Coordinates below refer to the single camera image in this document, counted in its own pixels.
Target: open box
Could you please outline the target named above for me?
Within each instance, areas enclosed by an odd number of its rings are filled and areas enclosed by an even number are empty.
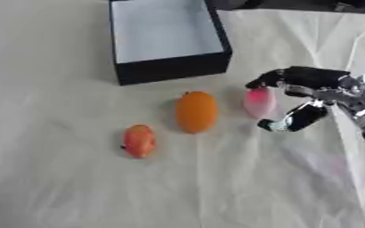
[[[232,49],[208,0],[110,0],[123,85],[224,73]]]

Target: robotic hand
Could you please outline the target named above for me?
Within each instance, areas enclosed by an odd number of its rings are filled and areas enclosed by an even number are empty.
[[[350,72],[291,67],[267,72],[247,84],[247,89],[279,87],[285,94],[310,97],[281,120],[263,119],[259,126],[271,132],[296,132],[325,118],[328,106],[337,105],[363,132],[365,139],[365,75],[354,78]]]

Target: white tablecloth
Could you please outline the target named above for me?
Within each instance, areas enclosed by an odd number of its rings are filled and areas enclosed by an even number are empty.
[[[365,144],[342,113],[269,134],[240,107],[270,69],[365,73],[365,15],[221,15],[227,74],[119,87],[106,1],[0,1],[0,228],[365,227]],[[204,134],[174,124],[191,90],[218,99]],[[300,102],[278,99],[276,116]],[[158,135],[149,159],[118,147],[133,124]]]

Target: apple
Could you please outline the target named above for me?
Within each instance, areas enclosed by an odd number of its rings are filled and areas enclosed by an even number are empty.
[[[136,159],[148,157],[156,148],[157,140],[149,126],[135,125],[126,129],[122,148]]]

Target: robot finger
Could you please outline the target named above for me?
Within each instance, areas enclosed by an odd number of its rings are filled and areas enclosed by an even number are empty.
[[[281,121],[263,119],[258,126],[270,132],[297,132],[327,115],[323,102],[311,101],[291,110]]]
[[[278,87],[279,82],[283,80],[283,69],[276,69],[273,71],[269,71],[262,76],[260,76],[258,79],[253,80],[249,83],[247,83],[246,88],[247,89],[258,89],[262,87]]]

